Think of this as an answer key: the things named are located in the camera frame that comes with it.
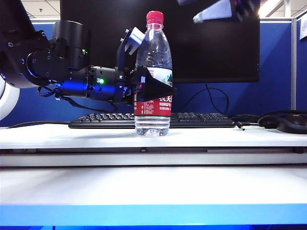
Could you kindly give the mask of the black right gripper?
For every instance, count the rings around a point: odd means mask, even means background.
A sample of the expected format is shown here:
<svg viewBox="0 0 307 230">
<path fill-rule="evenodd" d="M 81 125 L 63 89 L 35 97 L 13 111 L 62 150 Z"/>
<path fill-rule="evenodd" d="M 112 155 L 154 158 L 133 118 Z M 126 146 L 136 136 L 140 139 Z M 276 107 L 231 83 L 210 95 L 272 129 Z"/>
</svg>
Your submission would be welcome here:
<svg viewBox="0 0 307 230">
<path fill-rule="evenodd" d="M 177 0 L 180 6 L 192 3 L 192 0 Z M 219 0 L 208 8 L 197 13 L 193 17 L 194 23 L 202 23 L 208 20 L 231 18 L 234 21 L 253 17 L 256 13 L 255 5 L 251 0 Z"/>
</svg>

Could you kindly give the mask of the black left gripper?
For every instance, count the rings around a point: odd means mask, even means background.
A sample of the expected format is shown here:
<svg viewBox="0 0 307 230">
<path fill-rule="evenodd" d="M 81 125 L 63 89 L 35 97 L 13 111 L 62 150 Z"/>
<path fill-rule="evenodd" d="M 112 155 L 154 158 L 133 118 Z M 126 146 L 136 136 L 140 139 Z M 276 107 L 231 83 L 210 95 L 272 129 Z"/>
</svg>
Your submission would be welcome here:
<svg viewBox="0 0 307 230">
<path fill-rule="evenodd" d="M 176 88 L 155 79 L 147 68 L 127 72 L 115 68 L 115 103 L 133 104 L 134 93 L 139 101 L 149 101 L 176 94 Z"/>
</svg>

